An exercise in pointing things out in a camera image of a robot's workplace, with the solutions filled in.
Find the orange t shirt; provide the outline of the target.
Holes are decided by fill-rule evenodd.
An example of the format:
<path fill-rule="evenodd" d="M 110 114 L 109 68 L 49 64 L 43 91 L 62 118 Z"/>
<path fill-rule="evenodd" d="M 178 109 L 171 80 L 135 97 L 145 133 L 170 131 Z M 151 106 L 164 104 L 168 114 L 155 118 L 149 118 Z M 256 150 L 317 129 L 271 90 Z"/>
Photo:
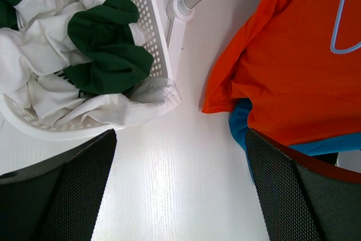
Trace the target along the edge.
<path fill-rule="evenodd" d="M 248 126 L 289 146 L 360 133 L 360 50 L 330 50 L 339 2 L 261 0 L 216 61 L 203 113 L 248 98 Z"/>

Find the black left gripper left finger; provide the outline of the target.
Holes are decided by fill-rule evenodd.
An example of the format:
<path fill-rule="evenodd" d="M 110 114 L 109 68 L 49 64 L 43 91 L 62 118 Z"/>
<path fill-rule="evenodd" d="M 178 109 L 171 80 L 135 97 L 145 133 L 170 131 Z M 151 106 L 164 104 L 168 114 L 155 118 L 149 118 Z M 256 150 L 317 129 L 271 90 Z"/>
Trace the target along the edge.
<path fill-rule="evenodd" d="M 91 240 L 116 144 L 109 129 L 1 175 L 1 240 Z"/>

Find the green white t shirt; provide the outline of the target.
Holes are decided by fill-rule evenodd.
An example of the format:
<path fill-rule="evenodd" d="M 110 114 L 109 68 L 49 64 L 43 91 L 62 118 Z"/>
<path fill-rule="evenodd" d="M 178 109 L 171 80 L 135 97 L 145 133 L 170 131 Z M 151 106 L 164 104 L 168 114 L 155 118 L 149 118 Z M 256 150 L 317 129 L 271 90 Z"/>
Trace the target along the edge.
<path fill-rule="evenodd" d="M 173 110 L 132 0 L 1 0 L 1 94 L 52 128 L 89 117 L 127 127 Z"/>

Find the blue t shirt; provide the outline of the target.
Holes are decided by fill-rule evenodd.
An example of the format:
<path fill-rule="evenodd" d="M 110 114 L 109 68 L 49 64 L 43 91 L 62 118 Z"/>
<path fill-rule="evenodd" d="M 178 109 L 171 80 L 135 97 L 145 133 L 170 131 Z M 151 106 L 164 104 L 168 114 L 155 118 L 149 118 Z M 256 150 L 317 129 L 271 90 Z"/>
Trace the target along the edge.
<path fill-rule="evenodd" d="M 231 135 L 243 149 L 246 149 L 245 136 L 251 109 L 252 102 L 250 99 L 241 99 L 230 113 L 228 120 Z M 294 144 L 290 148 L 322 162 L 360 172 L 360 133 Z"/>

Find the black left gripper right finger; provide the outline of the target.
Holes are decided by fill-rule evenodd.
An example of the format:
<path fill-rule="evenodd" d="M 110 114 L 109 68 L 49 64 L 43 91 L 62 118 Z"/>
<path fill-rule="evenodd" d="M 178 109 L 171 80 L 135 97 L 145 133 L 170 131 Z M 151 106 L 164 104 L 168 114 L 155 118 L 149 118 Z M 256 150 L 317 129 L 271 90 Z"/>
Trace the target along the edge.
<path fill-rule="evenodd" d="M 253 129 L 245 143 L 270 240 L 360 240 L 360 173 Z"/>

